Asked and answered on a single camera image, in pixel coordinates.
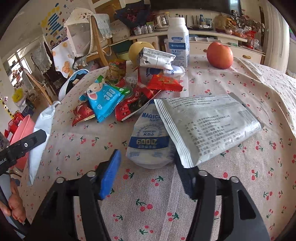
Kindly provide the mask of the person's left hand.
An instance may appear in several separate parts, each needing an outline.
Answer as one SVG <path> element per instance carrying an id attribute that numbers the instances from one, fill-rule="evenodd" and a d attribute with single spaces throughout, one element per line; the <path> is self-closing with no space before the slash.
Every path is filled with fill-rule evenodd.
<path id="1" fill-rule="evenodd" d="M 15 220 L 18 220 L 20 223 L 24 223 L 26 219 L 26 211 L 23 206 L 23 201 L 20 197 L 15 180 L 10 179 L 10 187 L 11 196 L 8 200 L 10 209 L 7 205 L 1 202 L 1 211 L 5 216 L 12 216 Z"/>

